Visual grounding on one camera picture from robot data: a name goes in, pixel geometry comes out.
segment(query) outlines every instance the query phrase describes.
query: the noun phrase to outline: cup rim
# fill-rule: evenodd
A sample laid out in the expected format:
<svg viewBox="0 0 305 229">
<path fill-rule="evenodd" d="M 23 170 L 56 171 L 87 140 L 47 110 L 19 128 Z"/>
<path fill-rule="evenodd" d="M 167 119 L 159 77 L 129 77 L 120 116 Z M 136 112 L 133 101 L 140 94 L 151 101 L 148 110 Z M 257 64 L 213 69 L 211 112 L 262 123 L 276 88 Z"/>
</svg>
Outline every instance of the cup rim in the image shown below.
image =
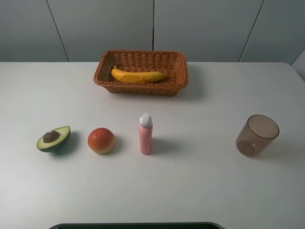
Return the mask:
<svg viewBox="0 0 305 229">
<path fill-rule="evenodd" d="M 262 137 L 262 136 L 258 135 L 257 133 L 255 133 L 255 132 L 250 128 L 250 126 L 249 126 L 249 120 L 250 120 L 250 118 L 252 118 L 252 117 L 254 117 L 254 116 L 265 117 L 265 118 L 270 119 L 272 122 L 274 122 L 274 124 L 275 124 L 276 127 L 277 127 L 277 135 L 276 135 L 275 137 Z M 276 122 L 273 121 L 271 118 L 269 118 L 269 117 L 267 117 L 267 116 L 265 116 L 265 115 L 262 115 L 262 114 L 254 114 L 254 115 L 250 116 L 250 117 L 248 118 L 248 120 L 247 120 L 247 126 L 248 126 L 248 128 L 251 130 L 251 132 L 252 132 L 253 134 L 255 134 L 256 136 L 259 136 L 259 137 L 261 137 L 261 138 L 264 138 L 264 139 L 275 139 L 275 138 L 278 137 L 279 134 L 280 134 L 280 128 L 278 127 L 278 125 L 276 124 Z"/>
</svg>

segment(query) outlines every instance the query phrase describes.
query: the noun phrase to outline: basket rim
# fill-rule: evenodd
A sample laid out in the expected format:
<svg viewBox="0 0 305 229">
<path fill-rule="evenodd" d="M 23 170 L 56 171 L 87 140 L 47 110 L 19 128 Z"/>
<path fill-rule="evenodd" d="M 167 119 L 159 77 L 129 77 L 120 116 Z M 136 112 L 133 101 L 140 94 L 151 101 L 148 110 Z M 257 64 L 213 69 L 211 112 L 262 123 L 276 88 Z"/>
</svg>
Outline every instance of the basket rim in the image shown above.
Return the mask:
<svg viewBox="0 0 305 229">
<path fill-rule="evenodd" d="M 183 84 L 164 84 L 164 83 L 124 83 L 124 82 L 108 82 L 108 81 L 101 81 L 98 79 L 98 75 L 99 75 L 99 71 L 98 69 L 101 68 L 102 64 L 103 64 L 103 60 L 105 59 L 105 57 L 109 54 L 109 53 L 114 53 L 114 52 L 133 52 L 133 53 L 151 53 L 151 54 L 177 54 L 183 57 L 184 59 L 184 69 L 185 69 L 185 76 L 186 76 L 186 81 Z M 124 50 L 124 49 L 111 49 L 106 51 L 103 56 L 101 57 L 101 60 L 99 62 L 99 65 L 95 71 L 93 80 L 96 84 L 100 85 L 100 86 L 110 86 L 110 85 L 116 85 L 116 86 L 120 86 L 120 85 L 129 85 L 129 86 L 137 86 L 137 85 L 145 85 L 145 86 L 158 86 L 159 88 L 168 88 L 171 87 L 171 89 L 182 89 L 184 87 L 187 86 L 188 84 L 188 71 L 187 71 L 187 61 L 186 61 L 186 56 L 179 51 L 142 51 L 142 50 Z"/>
</svg>

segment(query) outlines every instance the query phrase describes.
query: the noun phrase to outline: fake fruit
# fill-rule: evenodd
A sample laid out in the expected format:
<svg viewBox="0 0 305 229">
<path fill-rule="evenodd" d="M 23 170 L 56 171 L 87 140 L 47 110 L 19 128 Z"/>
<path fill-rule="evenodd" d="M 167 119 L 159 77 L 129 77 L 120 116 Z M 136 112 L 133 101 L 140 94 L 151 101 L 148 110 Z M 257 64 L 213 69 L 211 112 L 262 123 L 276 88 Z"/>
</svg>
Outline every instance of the fake fruit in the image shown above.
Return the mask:
<svg viewBox="0 0 305 229">
<path fill-rule="evenodd" d="M 65 144 L 70 136 L 70 132 L 69 126 L 49 131 L 38 140 L 36 147 L 42 152 L 54 152 Z"/>
<path fill-rule="evenodd" d="M 88 146 L 97 154 L 109 153 L 115 143 L 113 133 L 106 128 L 97 128 L 93 130 L 88 137 Z"/>
<path fill-rule="evenodd" d="M 111 71 L 114 79 L 123 83 L 152 83 L 159 81 L 165 77 L 160 72 L 146 72 L 146 73 L 130 73 L 117 69 L 116 66 Z"/>
</svg>

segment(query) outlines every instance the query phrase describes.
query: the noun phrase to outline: brown translucent cup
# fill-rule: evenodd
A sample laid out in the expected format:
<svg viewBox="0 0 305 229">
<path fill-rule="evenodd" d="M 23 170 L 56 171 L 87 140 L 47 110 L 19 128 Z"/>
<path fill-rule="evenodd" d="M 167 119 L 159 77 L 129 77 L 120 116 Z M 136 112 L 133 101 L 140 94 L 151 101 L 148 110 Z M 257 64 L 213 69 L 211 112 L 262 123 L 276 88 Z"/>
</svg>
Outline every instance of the brown translucent cup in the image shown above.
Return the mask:
<svg viewBox="0 0 305 229">
<path fill-rule="evenodd" d="M 236 140 L 239 152 L 246 156 L 259 155 L 278 135 L 280 129 L 271 118 L 253 115 L 248 118 Z"/>
</svg>

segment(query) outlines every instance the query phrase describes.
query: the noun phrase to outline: avocado skin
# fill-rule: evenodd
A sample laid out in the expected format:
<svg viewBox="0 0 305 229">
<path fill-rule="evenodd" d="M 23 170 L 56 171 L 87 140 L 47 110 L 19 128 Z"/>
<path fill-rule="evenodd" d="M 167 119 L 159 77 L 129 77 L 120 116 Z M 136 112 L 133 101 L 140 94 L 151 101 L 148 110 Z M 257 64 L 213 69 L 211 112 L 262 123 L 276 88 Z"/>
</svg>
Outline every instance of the avocado skin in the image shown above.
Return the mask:
<svg viewBox="0 0 305 229">
<path fill-rule="evenodd" d="M 66 141 L 68 140 L 68 138 L 70 137 L 70 133 L 71 133 L 71 130 L 69 131 L 69 133 L 68 133 L 68 135 L 66 136 L 66 138 L 63 140 L 63 141 L 61 141 L 61 142 L 59 142 L 57 145 L 54 145 L 54 146 L 52 146 L 52 147 L 50 147 L 50 148 L 46 148 L 46 149 L 39 149 L 40 151 L 42 151 L 42 152 L 45 152 L 45 153 L 51 153 L 51 152 L 55 152 L 55 151 L 57 151 L 58 149 L 60 149 L 65 143 L 66 143 Z"/>
</svg>

